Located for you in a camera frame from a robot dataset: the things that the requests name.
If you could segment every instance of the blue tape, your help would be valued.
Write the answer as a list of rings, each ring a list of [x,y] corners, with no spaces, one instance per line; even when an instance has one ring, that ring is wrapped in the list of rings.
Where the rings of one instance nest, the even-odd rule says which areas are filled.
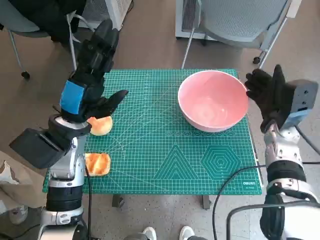
[[[71,114],[78,114],[84,91],[82,86],[66,81],[60,98],[60,107]]]

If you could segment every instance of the shoe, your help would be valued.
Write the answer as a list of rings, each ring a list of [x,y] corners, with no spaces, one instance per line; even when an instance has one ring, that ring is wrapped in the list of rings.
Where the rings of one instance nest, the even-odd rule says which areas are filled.
[[[148,226],[142,233],[150,240],[157,240],[156,230],[152,226]]]
[[[187,240],[188,238],[195,235],[193,229],[189,226],[184,226],[180,231],[179,240]]]
[[[22,205],[9,211],[9,219],[12,224],[19,225],[23,223],[28,216],[28,207]]]

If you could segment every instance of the silver robotic arm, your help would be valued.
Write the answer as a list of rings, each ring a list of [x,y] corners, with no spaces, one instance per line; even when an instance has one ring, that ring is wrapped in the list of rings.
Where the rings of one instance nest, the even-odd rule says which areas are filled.
[[[119,32],[112,21],[103,21],[90,40],[82,43],[77,69],[65,83],[60,98],[61,112],[52,115],[48,129],[27,128],[10,147],[34,167],[48,168],[48,193],[42,210],[38,240],[93,240],[83,221],[85,183],[85,143],[90,117],[110,116],[124,99],[127,90],[102,97],[104,75],[113,66]]]
[[[290,207],[263,208],[261,230],[269,240],[318,239],[319,200],[307,182],[296,129],[315,104],[318,84],[308,80],[285,82],[279,65],[272,77],[260,69],[246,77],[247,95],[257,103],[263,117],[261,131],[268,181],[264,204],[294,205],[300,201]]]
[[[307,200],[318,203],[307,183],[294,126],[279,130],[273,123],[264,135],[268,185],[265,204]],[[294,206],[264,208],[260,226],[267,239],[314,240],[320,236],[320,208]]]

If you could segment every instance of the bread roll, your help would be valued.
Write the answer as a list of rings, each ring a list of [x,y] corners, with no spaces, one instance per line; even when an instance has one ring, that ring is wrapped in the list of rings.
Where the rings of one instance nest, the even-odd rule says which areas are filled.
[[[102,136],[108,134],[112,129],[112,118],[106,116],[96,119],[94,116],[87,120],[92,125],[90,133],[96,136]]]
[[[85,165],[90,176],[103,176],[110,171],[111,159],[107,153],[85,153]]]

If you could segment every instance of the self-healing cutting mat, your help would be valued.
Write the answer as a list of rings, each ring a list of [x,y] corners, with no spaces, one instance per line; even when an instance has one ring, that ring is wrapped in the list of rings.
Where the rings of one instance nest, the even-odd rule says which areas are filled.
[[[105,75],[105,97],[122,89],[129,94],[112,115],[111,132],[87,138],[85,152],[111,157],[110,173],[91,178],[93,193],[214,195],[236,170],[256,165],[246,117],[219,133],[202,132],[184,119],[178,89],[199,71],[112,70]],[[234,69],[221,71],[237,77]],[[83,190],[88,192],[87,181]],[[258,171],[240,173],[223,193],[261,194]]]

